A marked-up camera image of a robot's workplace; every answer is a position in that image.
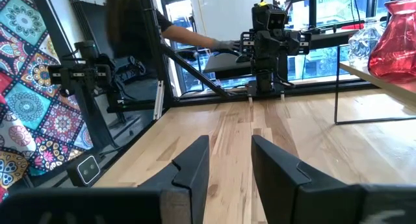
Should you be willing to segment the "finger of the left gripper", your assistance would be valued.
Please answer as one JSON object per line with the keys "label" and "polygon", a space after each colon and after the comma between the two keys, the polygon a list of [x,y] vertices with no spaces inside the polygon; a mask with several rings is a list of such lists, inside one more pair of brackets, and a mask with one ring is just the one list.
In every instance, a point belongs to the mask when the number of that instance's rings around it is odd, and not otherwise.
{"label": "finger of the left gripper", "polygon": [[288,32],[273,32],[272,38],[276,40],[274,42],[272,55],[279,55],[280,53],[288,53]]}
{"label": "finger of the left gripper", "polygon": [[269,32],[257,32],[255,35],[255,55],[269,55]]}

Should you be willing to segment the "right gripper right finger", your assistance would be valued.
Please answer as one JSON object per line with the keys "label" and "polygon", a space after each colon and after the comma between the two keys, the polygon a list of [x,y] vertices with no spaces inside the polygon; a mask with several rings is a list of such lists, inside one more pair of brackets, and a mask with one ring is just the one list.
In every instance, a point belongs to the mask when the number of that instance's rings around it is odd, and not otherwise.
{"label": "right gripper right finger", "polygon": [[252,166],[268,224],[353,224],[356,189],[310,166],[260,135]]}

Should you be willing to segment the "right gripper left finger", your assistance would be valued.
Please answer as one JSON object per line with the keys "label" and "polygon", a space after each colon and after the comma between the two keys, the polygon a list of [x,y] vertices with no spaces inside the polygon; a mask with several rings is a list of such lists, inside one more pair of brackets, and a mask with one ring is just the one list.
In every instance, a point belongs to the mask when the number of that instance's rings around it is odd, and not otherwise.
{"label": "right gripper left finger", "polygon": [[138,224],[203,224],[209,157],[209,137],[202,135],[139,185]]}

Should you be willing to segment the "clear embossed glass vase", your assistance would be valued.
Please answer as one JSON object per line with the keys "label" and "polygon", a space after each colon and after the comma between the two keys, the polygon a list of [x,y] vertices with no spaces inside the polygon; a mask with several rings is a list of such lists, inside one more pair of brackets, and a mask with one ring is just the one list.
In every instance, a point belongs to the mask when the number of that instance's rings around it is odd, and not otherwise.
{"label": "clear embossed glass vase", "polygon": [[370,54],[383,33],[384,28],[379,18],[366,18],[363,28],[358,30],[348,41],[349,64],[355,67],[367,66]]}

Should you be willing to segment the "red round glass vase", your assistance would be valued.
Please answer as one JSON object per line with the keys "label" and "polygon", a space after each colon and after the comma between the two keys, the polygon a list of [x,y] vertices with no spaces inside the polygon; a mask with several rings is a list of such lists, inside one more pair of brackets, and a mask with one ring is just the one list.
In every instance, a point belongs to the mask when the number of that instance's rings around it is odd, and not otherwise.
{"label": "red round glass vase", "polygon": [[416,81],[416,0],[385,4],[391,17],[370,54],[368,71],[387,82]]}

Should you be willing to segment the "person's hand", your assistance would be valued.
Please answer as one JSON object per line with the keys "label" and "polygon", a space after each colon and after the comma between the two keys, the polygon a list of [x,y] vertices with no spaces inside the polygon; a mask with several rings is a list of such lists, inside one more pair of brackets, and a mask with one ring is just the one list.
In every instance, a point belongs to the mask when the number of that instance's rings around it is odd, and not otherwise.
{"label": "person's hand", "polygon": [[239,51],[240,41],[239,40],[229,40],[229,41],[220,41],[214,40],[213,45],[210,47],[213,51]]}

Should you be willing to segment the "white board panel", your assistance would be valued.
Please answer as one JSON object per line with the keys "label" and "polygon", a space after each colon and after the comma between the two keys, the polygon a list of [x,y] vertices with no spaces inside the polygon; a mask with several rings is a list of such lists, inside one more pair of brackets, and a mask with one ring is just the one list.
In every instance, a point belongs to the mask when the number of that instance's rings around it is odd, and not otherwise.
{"label": "white board panel", "polygon": [[252,7],[259,0],[191,0],[196,30],[217,40],[237,40],[252,28]]}

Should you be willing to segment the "large bright window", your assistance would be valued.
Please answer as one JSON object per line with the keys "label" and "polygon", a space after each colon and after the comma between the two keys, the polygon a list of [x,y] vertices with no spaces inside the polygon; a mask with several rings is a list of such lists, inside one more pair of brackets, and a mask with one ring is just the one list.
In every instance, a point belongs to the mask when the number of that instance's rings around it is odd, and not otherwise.
{"label": "large bright window", "polygon": [[[265,0],[281,7],[287,0]],[[289,29],[306,29],[309,26],[344,26],[369,17],[387,15],[384,6],[390,0],[303,0],[291,4]],[[191,0],[160,0],[164,15],[176,26],[197,32]],[[315,49],[306,56],[288,58],[288,78],[297,80],[322,80],[335,75],[335,47]]]}

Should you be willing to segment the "person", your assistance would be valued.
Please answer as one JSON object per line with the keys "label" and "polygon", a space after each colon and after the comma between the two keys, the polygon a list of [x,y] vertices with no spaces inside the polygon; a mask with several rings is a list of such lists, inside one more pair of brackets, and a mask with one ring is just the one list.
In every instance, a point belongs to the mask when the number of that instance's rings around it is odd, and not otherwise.
{"label": "person", "polygon": [[[146,30],[147,23],[139,3],[140,0],[106,0],[107,39],[116,58],[133,56],[144,65],[146,72],[143,80],[158,79]],[[208,49],[213,45],[214,38],[176,26],[158,10],[155,13],[163,38]]]}

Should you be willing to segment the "colourful mandala patterned cloth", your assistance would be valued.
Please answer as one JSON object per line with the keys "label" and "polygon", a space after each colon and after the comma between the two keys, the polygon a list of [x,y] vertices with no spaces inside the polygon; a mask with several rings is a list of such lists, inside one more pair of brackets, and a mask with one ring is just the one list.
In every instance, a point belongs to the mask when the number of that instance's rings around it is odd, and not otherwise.
{"label": "colourful mandala patterned cloth", "polygon": [[93,147],[74,98],[51,83],[59,64],[34,0],[0,0],[0,203],[26,175],[41,176]]}

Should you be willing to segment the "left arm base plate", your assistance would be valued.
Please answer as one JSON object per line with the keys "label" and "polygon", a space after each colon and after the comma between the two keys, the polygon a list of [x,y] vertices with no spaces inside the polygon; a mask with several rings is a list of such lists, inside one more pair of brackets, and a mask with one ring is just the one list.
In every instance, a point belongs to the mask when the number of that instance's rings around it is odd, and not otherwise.
{"label": "left arm base plate", "polygon": [[278,83],[272,83],[269,91],[261,91],[257,81],[250,81],[246,86],[246,90],[248,97],[258,99],[266,97],[285,97],[284,86]]}

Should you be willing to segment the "silver metal bracket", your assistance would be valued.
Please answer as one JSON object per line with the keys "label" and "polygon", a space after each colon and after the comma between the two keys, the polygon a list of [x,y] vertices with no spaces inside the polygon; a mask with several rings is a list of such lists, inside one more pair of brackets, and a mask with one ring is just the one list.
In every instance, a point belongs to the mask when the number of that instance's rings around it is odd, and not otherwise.
{"label": "silver metal bracket", "polygon": [[153,111],[153,119],[158,120],[162,116],[164,100],[164,81],[157,83],[157,95],[155,98],[155,106]]}

